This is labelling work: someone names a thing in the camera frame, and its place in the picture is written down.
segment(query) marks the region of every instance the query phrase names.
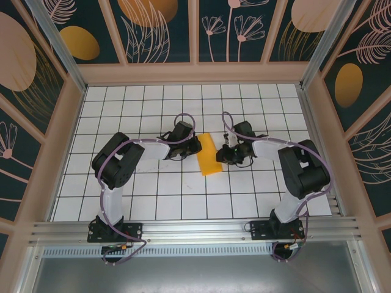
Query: metal extrusion bar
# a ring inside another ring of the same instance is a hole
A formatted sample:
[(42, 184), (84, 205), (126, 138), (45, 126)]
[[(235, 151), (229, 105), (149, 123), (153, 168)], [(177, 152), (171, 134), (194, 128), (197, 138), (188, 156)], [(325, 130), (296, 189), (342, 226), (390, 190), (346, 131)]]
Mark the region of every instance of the metal extrusion bar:
[[(244, 230), (246, 223), (248, 220), (146, 221), (142, 238), (154, 245), (252, 243), (250, 233)], [(87, 243), (87, 233), (88, 222), (40, 222), (35, 224), (29, 240), (32, 246), (91, 246), (92, 244)], [(360, 239), (354, 217), (309, 218), (308, 241), (354, 239)]]
[(43, 5), (43, 1), (26, 0), (26, 4), (29, 6), (33, 16), (42, 28), (46, 37), (49, 39), (53, 48), (56, 50), (62, 63), (68, 70), (70, 76), (73, 78), (80, 91), (85, 92), (86, 83), (82, 78), (81, 72), (79, 71), (79, 68), (74, 58), (69, 53), (69, 50), (65, 45), (63, 39), (61, 38), (59, 31), (57, 30), (54, 23), (51, 21), (48, 12)]
[(318, 72), (320, 65), (324, 58), (327, 56), (334, 41), (337, 39), (338, 34), (345, 25), (345, 21), (348, 19), (349, 14), (352, 12), (356, 0), (343, 0), (337, 8), (334, 17), (330, 21), (329, 27), (324, 32), (318, 46), (313, 53), (311, 60), (303, 74), (301, 84), (303, 88), (307, 88), (313, 77)]

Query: floral wall pattern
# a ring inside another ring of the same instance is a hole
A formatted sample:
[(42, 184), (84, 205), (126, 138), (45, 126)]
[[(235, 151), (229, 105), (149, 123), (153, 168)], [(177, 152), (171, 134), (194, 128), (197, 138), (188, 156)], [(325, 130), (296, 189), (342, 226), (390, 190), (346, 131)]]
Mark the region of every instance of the floral wall pattern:
[(377, 217), (391, 212), (391, 102), (349, 141)]
[(42, 4), (77, 64), (119, 62), (98, 1), (42, 0)]
[(199, 62), (259, 62), (275, 1), (200, 1)]
[(0, 217), (14, 221), (41, 144), (0, 109)]
[(289, 0), (269, 61), (309, 61), (340, 0)]
[(0, 94), (42, 133), (64, 80), (10, 1), (0, 4)]
[(382, 231), (384, 240), (386, 242), (387, 248), (389, 249), (389, 252), (391, 253), (391, 228), (384, 229)]
[(324, 81), (346, 131), (391, 84), (391, 0), (375, 0)]
[(188, 2), (110, 0), (129, 63), (190, 62)]

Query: black grid line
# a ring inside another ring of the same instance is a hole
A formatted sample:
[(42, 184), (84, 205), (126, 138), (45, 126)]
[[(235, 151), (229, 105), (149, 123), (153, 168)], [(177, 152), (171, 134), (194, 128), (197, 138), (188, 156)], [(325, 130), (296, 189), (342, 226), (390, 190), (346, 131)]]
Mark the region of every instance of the black grid line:
[[(108, 88), (106, 87), (106, 91), (104, 92), (103, 104), (104, 104), (104, 101), (106, 100), (106, 94), (107, 94), (107, 92), (108, 92)], [(93, 143), (93, 148), (92, 148), (92, 149), (95, 148), (95, 144), (96, 144), (96, 142), (97, 142), (99, 127), (100, 127), (100, 120), (101, 120), (101, 118), (99, 118), (98, 128), (97, 128), (97, 134), (96, 134), (96, 136), (95, 136), (95, 141), (94, 141), (94, 143)], [(93, 158), (93, 154), (91, 155), (90, 166), (91, 166), (92, 158)], [(87, 175), (87, 180), (86, 180), (86, 184), (85, 184), (85, 186), (84, 186), (84, 191), (83, 191), (83, 198), (81, 199), (81, 205), (80, 205), (80, 211), (79, 211), (78, 221), (80, 220), (81, 210), (82, 210), (82, 208), (83, 208), (83, 202), (84, 202), (84, 196), (85, 196), (85, 194), (86, 194), (88, 177), (89, 177), (89, 176)]]
[[(161, 103), (161, 119), (160, 119), (160, 134), (163, 127), (163, 101), (164, 101), (164, 86), (163, 86), (163, 93), (162, 93), (162, 103)], [(158, 196), (159, 196), (159, 169), (160, 169), (160, 160), (158, 160), (158, 179), (156, 180), (156, 208), (155, 208), (155, 220), (158, 218)]]
[[(141, 115), (142, 115), (142, 108), (144, 106), (144, 95), (145, 95), (145, 87), (143, 88), (143, 92), (142, 92), (142, 102), (141, 102)], [(141, 133), (141, 117), (140, 117), (140, 126), (139, 126), (139, 135), (138, 135), (138, 138), (140, 138), (140, 133)], [(132, 187), (132, 199), (130, 201), (130, 213), (129, 213), (129, 219), (131, 219), (131, 216), (132, 216), (132, 208), (133, 208), (133, 194), (134, 194), (134, 182), (136, 181), (136, 175), (134, 174), (133, 175), (133, 187)]]
[[(203, 119), (203, 88), (201, 85), (201, 110), (202, 110), (202, 133), (205, 133), (205, 121)], [(206, 207), (206, 219), (208, 219), (208, 187), (206, 186), (206, 176), (204, 176), (205, 182), (205, 207)]]
[[(260, 99), (260, 97), (258, 96), (258, 97), (243, 98), (243, 99)], [(297, 99), (297, 96), (287, 96), (287, 97), (283, 97), (282, 99)], [(181, 99), (164, 99), (164, 101), (180, 101), (180, 100)], [(122, 101), (124, 101), (124, 99), (110, 99), (107, 102), (122, 102)], [(125, 101), (142, 101), (142, 99), (125, 99)], [(162, 101), (162, 99), (147, 99), (146, 101)], [(85, 101), (83, 103), (102, 103), (102, 101)]]
[[(283, 192), (279, 192), (279, 191), (272, 191), (272, 192), (232, 192), (233, 195), (236, 195), (236, 194), (283, 194)], [(208, 194), (208, 195), (227, 195), (228, 193), (224, 192), (224, 193), (220, 193), (220, 194), (217, 194), (217, 193), (211, 193), (211, 194)], [(159, 194), (159, 197), (172, 197), (172, 196), (180, 196), (181, 194)], [(183, 194), (182, 196), (184, 197), (187, 197), (187, 196), (204, 196), (205, 194)], [(123, 195), (123, 197), (155, 197), (156, 195), (155, 194), (144, 194), (144, 195), (140, 195), (140, 194), (135, 194), (135, 195)], [(96, 195), (96, 196), (93, 196), (93, 197), (86, 197), (86, 198), (98, 198), (100, 197), (99, 195)], [(81, 198), (79, 196), (72, 196), (72, 197), (62, 197), (62, 198)]]
[[(180, 100), (182, 102), (182, 113), (183, 113), (183, 85), (181, 86), (182, 89), (182, 99)], [(181, 220), (183, 219), (183, 161), (181, 161)]]

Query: grid tile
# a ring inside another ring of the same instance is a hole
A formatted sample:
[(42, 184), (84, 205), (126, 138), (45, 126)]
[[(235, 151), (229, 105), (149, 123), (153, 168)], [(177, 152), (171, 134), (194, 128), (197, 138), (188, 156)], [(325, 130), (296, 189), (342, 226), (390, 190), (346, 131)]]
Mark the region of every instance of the grid tile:
[(202, 90), (201, 85), (184, 85), (183, 99), (201, 99)]
[(81, 117), (99, 117), (102, 112), (103, 102), (85, 102)]
[(232, 201), (229, 194), (207, 195), (208, 219), (232, 218)]
[(76, 135), (72, 146), (72, 153), (92, 153), (95, 135)]
[(275, 84), (258, 84), (261, 98), (279, 98), (279, 91)]
[(122, 133), (138, 133), (140, 131), (140, 117), (121, 117), (120, 130)]
[(142, 101), (124, 101), (121, 116), (140, 116)]
[(221, 99), (206, 99), (202, 102), (203, 114), (220, 115), (222, 112)]
[(122, 104), (122, 101), (104, 102), (102, 117), (121, 116)]
[(204, 195), (182, 196), (182, 219), (183, 220), (206, 219), (206, 196)]
[(240, 89), (238, 84), (222, 84), (221, 96), (223, 99), (238, 99), (240, 98)]
[(191, 115), (202, 115), (202, 100), (201, 99), (183, 100), (183, 112)]
[(158, 191), (158, 174), (134, 174), (133, 195), (156, 195)]
[(178, 115), (182, 112), (182, 100), (163, 101), (163, 115)]
[(60, 197), (54, 221), (78, 221), (83, 197)]
[(289, 113), (302, 113), (299, 99), (281, 99), (283, 112)]
[(82, 197), (86, 181), (87, 175), (65, 175), (60, 197)]
[(86, 101), (103, 101), (107, 87), (89, 87)]
[(181, 173), (160, 173), (158, 195), (181, 194)]
[(142, 105), (143, 116), (160, 116), (162, 101), (144, 101)]
[(234, 218), (256, 218), (257, 201), (254, 194), (233, 194), (232, 209)]
[(156, 208), (157, 220), (180, 220), (181, 219), (181, 196), (170, 195), (158, 197)]
[(281, 98), (297, 98), (298, 93), (294, 84), (278, 84)]
[(182, 85), (165, 85), (163, 99), (182, 99)]
[(221, 87), (219, 84), (204, 84), (202, 86), (203, 99), (220, 99)]
[(115, 134), (120, 127), (120, 117), (101, 117), (99, 122), (99, 134)]
[(96, 134), (99, 127), (99, 117), (80, 118), (76, 134)]
[[(219, 150), (225, 143), (221, 112), (226, 110), (234, 124), (249, 121), (256, 135), (308, 139), (293, 89), (275, 84), (89, 88), (52, 219), (92, 220), (97, 215), (101, 187), (90, 162), (118, 130), (132, 139), (158, 137), (174, 129), (177, 114), (187, 112), (197, 133), (210, 132)], [(192, 123), (189, 117), (180, 119)], [(246, 158), (240, 167), (249, 164)], [(245, 168), (223, 164), (223, 172), (208, 176), (201, 175), (197, 156), (179, 162), (147, 160), (138, 163), (123, 187), (122, 209), (125, 220), (140, 221), (269, 217), (285, 190), (280, 164), (261, 157)], [(310, 215), (331, 213), (327, 197), (308, 207)]]
[(243, 111), (245, 114), (262, 114), (263, 108), (260, 99), (243, 99)]
[(147, 85), (144, 92), (144, 100), (146, 99), (163, 99), (162, 85)]
[(223, 110), (230, 114), (243, 114), (242, 101), (240, 99), (223, 99)]
[(144, 98), (144, 86), (126, 87), (125, 101), (137, 101)]
[(125, 96), (125, 87), (108, 87), (105, 101), (122, 101)]
[(240, 94), (242, 98), (259, 98), (259, 89), (256, 84), (241, 84)]
[(156, 198), (154, 197), (133, 197), (130, 219), (154, 220), (156, 217)]

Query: yellow block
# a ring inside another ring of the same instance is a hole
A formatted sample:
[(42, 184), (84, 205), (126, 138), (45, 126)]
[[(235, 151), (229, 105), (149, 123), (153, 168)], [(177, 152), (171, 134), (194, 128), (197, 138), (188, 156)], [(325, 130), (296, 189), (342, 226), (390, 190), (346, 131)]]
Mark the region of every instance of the yellow block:
[(203, 133), (197, 137), (202, 146), (202, 151), (197, 153), (202, 176), (222, 172), (222, 164), (216, 161), (217, 149), (210, 133)]

